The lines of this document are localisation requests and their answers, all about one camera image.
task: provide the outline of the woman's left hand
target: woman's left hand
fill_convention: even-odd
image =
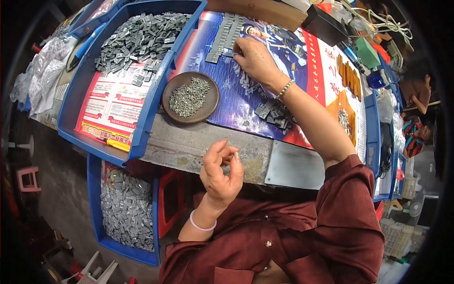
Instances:
[[[237,147],[227,146],[227,138],[224,138],[213,143],[202,158],[200,179],[213,209],[225,209],[243,187],[244,169],[238,151]],[[230,176],[224,175],[222,163],[230,164]]]

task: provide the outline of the brown plate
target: brown plate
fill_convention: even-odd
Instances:
[[[199,78],[205,80],[210,85],[210,90],[207,92],[207,100],[203,103],[202,108],[196,111],[193,116],[182,117],[176,114],[170,109],[169,98],[172,95],[172,91],[178,89],[181,85],[190,85],[191,78]],[[217,108],[219,104],[219,88],[216,82],[200,72],[184,72],[176,75],[170,80],[163,92],[163,109],[164,111],[175,121],[180,123],[197,123],[207,119]]]

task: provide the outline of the woman in patterned sweater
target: woman in patterned sweater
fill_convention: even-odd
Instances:
[[[404,120],[404,155],[407,158],[411,158],[421,153],[424,145],[432,144],[432,127],[424,126],[416,115],[406,116],[404,112],[401,116]]]

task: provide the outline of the yellow pen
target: yellow pen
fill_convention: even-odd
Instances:
[[[115,141],[115,140],[109,139],[109,138],[99,137],[96,135],[93,135],[93,136],[98,138],[99,140],[106,142],[107,145],[117,148],[118,150],[122,150],[127,153],[129,153],[129,150],[131,150],[131,146],[126,145],[125,143],[121,143],[121,142],[118,142],[118,141]]]

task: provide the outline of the fingernail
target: fingernail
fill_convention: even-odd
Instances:
[[[240,153],[238,151],[236,151],[233,156],[235,157],[235,162],[237,163],[241,163],[241,160],[240,160]]]

